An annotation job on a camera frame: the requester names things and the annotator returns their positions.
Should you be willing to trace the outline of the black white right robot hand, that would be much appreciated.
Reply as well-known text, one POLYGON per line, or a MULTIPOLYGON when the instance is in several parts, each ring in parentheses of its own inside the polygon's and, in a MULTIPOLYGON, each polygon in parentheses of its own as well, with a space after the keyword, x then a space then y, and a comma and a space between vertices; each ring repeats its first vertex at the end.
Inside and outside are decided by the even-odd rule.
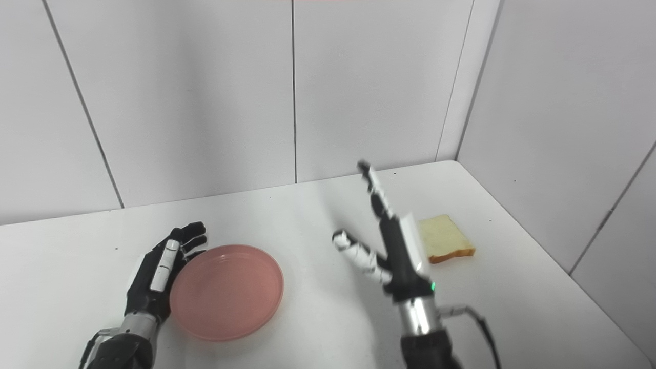
POLYGON ((333 233, 333 245, 361 273, 380 283, 395 303, 433 297, 434 284, 420 270, 422 260, 412 257, 412 249, 416 248, 417 239, 409 235, 407 223, 392 209, 371 164, 360 160, 358 170, 367 182, 371 209, 379 222, 379 231, 387 254, 378 254, 345 229, 333 233))

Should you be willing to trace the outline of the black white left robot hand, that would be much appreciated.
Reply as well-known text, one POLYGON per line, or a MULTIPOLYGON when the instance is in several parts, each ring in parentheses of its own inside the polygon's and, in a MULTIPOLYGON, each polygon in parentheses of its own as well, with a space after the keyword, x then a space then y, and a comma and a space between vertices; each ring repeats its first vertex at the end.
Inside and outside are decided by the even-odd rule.
POLYGON ((169 318, 171 314, 169 297, 173 283, 188 262, 204 253, 200 247, 207 243, 206 231, 206 225, 202 221, 172 229, 164 240, 145 254, 127 292, 125 315, 147 313, 155 317, 159 324, 169 318), (180 246, 174 254, 166 286, 161 292, 155 291, 151 289, 151 284, 162 254, 165 252, 167 241, 170 240, 178 241, 180 246))

